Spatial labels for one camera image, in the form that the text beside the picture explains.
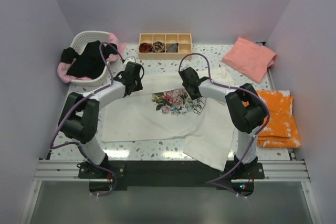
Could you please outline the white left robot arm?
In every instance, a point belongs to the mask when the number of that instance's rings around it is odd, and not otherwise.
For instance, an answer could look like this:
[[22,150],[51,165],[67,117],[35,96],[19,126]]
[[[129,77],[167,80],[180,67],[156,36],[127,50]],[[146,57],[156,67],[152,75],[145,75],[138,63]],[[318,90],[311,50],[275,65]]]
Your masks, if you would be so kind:
[[110,103],[142,90],[143,76],[141,64],[128,62],[111,83],[85,94],[72,92],[67,97],[57,132],[73,139],[68,144],[77,146],[97,178],[105,177],[109,171],[108,156],[96,138],[99,112]]

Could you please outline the white floral print t-shirt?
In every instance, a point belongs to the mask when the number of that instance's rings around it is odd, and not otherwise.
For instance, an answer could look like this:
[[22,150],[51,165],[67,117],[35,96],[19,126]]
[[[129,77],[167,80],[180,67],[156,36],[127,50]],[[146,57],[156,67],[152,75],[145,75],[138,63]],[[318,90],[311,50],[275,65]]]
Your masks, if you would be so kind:
[[176,73],[146,75],[143,89],[105,107],[103,143],[183,137],[184,154],[223,171],[234,126],[227,105],[191,99]]

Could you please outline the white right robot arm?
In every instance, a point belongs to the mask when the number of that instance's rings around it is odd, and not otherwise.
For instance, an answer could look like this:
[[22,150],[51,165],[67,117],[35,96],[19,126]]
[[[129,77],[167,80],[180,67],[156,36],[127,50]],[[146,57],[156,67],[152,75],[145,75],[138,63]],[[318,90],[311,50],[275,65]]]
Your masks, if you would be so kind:
[[234,127],[238,130],[238,149],[235,155],[234,173],[246,178],[258,162],[257,136],[270,120],[270,111],[250,83],[229,86],[200,77],[191,67],[178,71],[182,85],[192,99],[210,98],[227,105]]

